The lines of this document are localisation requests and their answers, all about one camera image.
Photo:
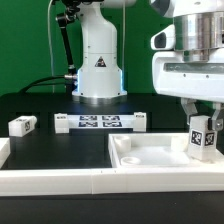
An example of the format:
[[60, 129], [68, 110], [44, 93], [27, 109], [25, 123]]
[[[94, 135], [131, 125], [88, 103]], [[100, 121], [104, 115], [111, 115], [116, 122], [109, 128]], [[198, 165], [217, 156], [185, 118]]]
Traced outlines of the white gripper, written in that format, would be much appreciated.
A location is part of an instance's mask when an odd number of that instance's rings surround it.
[[214, 103], [214, 114], [209, 119], [209, 129], [224, 128], [224, 48], [212, 50], [206, 63], [186, 63], [182, 53], [174, 51], [175, 27], [169, 25], [151, 38], [152, 79], [158, 94], [180, 97], [182, 108], [190, 124], [198, 113], [196, 100]]

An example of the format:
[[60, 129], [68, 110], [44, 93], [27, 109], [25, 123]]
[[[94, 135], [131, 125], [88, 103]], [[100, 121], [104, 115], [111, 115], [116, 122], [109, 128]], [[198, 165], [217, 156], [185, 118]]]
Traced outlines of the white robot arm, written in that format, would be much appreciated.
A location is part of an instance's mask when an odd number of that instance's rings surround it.
[[[117, 31], [101, 9], [132, 6], [136, 0], [59, 0], [65, 12], [61, 29], [68, 77], [78, 83], [75, 97], [111, 100], [125, 94], [117, 66]], [[195, 102], [215, 109], [208, 128], [224, 129], [224, 0], [149, 0], [173, 23], [151, 37], [153, 86], [157, 93], [179, 97], [189, 121]]]

